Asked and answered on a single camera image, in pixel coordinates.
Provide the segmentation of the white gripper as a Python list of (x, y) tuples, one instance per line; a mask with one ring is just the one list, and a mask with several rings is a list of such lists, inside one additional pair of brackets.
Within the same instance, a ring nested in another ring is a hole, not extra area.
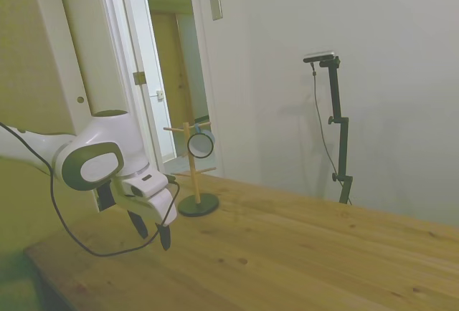
[(116, 181), (115, 189), (115, 203), (128, 211), (129, 218), (140, 237), (148, 237), (148, 229), (142, 218), (153, 220), (157, 223), (156, 228), (163, 250), (169, 250), (169, 224), (176, 219), (177, 211), (167, 186), (144, 191), (139, 186)]

